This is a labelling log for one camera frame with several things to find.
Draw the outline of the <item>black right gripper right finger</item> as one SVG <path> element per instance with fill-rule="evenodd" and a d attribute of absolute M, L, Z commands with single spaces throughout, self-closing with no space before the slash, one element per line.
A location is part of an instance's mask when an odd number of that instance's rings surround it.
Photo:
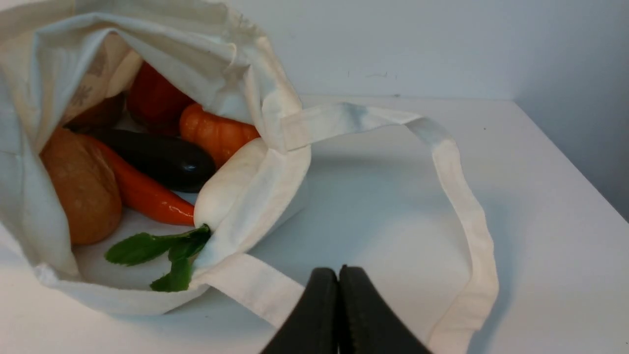
<path fill-rule="evenodd" d="M 429 354 L 398 318 L 361 267 L 339 273 L 340 354 Z"/>

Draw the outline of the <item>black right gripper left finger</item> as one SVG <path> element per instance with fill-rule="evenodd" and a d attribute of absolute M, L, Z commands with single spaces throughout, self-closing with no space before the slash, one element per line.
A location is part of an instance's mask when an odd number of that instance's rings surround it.
<path fill-rule="evenodd" d="M 296 306 L 263 354 L 336 354 L 339 283 L 328 267 L 313 269 Z"/>

